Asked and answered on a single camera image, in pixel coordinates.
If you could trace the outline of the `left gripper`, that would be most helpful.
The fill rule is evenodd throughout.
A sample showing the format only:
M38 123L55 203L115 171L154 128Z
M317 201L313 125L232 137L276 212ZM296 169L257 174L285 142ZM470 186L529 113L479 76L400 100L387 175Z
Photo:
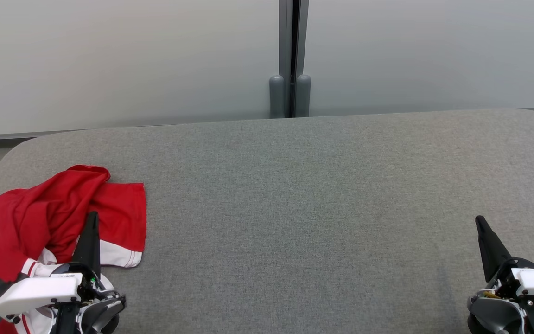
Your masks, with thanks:
M67 302L54 302L56 334L112 334L127 298L100 279L100 233L98 212L87 214L72 260L54 270L55 278L76 279L76 293Z

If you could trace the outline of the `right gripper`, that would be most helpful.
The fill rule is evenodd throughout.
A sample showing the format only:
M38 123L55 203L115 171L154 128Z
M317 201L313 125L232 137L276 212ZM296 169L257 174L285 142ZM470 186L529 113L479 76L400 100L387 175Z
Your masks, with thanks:
M475 218L487 287L468 300L472 334L534 334L534 263L512 258L487 220Z

